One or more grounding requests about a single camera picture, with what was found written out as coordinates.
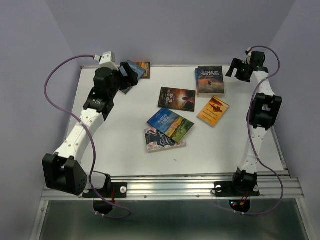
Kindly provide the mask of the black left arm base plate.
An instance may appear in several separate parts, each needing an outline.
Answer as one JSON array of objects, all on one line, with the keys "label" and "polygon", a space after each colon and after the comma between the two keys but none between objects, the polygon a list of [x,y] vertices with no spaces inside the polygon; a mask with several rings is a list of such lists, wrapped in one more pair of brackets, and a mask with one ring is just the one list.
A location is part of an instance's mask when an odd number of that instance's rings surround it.
[{"label": "black left arm base plate", "polygon": [[[97,192],[105,199],[111,199],[110,201],[115,204],[116,199],[124,199],[127,197],[128,183],[127,182],[112,182],[106,187],[98,189]],[[85,199],[98,198],[93,201],[93,209],[100,214],[109,214],[114,207],[102,201],[92,189],[88,193],[82,194]]]}]

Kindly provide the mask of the Animal Farm blue book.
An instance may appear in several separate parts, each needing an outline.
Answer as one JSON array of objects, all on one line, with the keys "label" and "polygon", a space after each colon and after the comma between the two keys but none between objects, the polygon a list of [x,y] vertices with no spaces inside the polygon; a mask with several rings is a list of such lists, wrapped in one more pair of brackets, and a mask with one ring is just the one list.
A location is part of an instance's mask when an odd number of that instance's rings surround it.
[{"label": "Animal Farm blue book", "polygon": [[161,108],[147,123],[178,144],[194,126],[193,122],[167,108]]}]

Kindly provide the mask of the Tale of Two Cities book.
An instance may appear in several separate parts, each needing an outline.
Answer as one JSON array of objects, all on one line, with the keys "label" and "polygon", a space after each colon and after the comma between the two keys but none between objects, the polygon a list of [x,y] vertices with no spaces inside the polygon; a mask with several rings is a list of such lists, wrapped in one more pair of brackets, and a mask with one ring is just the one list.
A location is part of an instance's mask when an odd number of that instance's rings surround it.
[{"label": "Tale of Two Cities book", "polygon": [[222,66],[198,66],[199,98],[211,98],[225,94]]}]

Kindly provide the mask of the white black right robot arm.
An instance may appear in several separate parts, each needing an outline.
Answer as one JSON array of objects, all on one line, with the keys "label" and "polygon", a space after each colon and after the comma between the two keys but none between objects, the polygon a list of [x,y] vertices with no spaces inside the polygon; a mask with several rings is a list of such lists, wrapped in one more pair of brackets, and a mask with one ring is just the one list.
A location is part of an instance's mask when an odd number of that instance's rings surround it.
[{"label": "white black right robot arm", "polygon": [[257,182],[259,153],[265,135],[274,126],[282,105],[282,98],[274,93],[269,82],[271,75],[264,66],[265,53],[254,51],[252,47],[245,53],[245,60],[232,60],[226,76],[231,77],[236,70],[235,78],[247,83],[254,79],[257,86],[253,91],[246,116],[248,141],[244,156],[233,174],[232,181],[221,187],[220,193],[226,197],[260,195]]}]

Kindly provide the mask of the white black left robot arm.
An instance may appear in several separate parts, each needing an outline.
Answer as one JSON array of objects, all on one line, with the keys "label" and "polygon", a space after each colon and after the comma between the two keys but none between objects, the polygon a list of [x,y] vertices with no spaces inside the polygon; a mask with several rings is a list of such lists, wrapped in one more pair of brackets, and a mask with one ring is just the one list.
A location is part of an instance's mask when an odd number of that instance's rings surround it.
[{"label": "white black left robot arm", "polygon": [[53,154],[47,153],[42,159],[46,186],[75,196],[87,187],[89,177],[81,167],[81,160],[90,139],[109,116],[118,91],[138,84],[138,73],[128,62],[122,62],[118,69],[98,68],[93,83],[66,140]]}]

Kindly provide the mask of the Nineteen Eighty Four blue book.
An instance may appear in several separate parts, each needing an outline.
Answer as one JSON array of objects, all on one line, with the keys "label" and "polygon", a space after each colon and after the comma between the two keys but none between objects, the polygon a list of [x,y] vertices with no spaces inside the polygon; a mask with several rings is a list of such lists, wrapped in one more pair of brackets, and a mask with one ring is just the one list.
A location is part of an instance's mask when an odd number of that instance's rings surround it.
[{"label": "Nineteen Eighty Four blue book", "polygon": [[120,87],[120,91],[126,95],[140,79],[146,77],[149,67],[143,62],[127,60],[120,63],[119,70],[124,77],[124,84]]}]

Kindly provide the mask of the dark orange book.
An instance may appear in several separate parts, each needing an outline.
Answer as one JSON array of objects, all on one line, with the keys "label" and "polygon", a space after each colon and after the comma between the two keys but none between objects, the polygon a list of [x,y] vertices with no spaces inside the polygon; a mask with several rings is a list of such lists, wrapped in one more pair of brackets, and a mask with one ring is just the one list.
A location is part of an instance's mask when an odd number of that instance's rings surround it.
[{"label": "dark orange book", "polygon": [[150,79],[151,63],[150,62],[136,62],[136,64],[145,70],[145,72],[141,78],[142,79]]}]

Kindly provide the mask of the Jane Eyre blue book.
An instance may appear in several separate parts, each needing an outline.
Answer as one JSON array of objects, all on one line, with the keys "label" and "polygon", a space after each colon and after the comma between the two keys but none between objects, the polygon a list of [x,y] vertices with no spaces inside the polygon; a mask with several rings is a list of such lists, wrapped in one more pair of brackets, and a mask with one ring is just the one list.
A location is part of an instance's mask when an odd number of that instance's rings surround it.
[{"label": "Jane Eyre blue book", "polygon": [[200,97],[200,90],[199,90],[199,70],[198,68],[195,69],[195,81],[196,81],[196,92],[197,97]]}]

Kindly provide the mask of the Huckleberry Finn orange book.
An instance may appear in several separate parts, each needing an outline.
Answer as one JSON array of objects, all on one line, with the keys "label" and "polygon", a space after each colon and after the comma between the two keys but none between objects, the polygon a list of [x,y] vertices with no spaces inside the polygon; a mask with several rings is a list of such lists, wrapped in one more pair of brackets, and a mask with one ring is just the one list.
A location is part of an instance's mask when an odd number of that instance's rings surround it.
[{"label": "Huckleberry Finn orange book", "polygon": [[214,127],[228,110],[229,105],[213,96],[205,107],[199,112],[197,118],[207,125]]}]

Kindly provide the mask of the Three Days to See book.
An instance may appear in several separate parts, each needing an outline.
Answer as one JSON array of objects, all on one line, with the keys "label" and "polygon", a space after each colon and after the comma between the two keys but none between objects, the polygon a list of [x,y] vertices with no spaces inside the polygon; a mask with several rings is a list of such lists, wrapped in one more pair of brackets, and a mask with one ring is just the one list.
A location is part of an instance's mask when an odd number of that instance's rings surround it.
[{"label": "Three Days to See book", "polygon": [[170,110],[194,112],[195,100],[195,90],[161,87],[157,106]]}]

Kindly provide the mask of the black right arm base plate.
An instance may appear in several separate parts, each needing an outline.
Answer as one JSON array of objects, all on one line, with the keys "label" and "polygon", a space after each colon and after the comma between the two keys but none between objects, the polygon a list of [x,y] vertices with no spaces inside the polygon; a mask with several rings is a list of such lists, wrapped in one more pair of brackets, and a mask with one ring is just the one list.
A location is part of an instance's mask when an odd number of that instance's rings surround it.
[{"label": "black right arm base plate", "polygon": [[233,211],[247,213],[251,208],[250,197],[259,197],[260,191],[241,189],[233,185],[232,181],[216,181],[211,193],[217,198],[231,198],[229,206]]}]

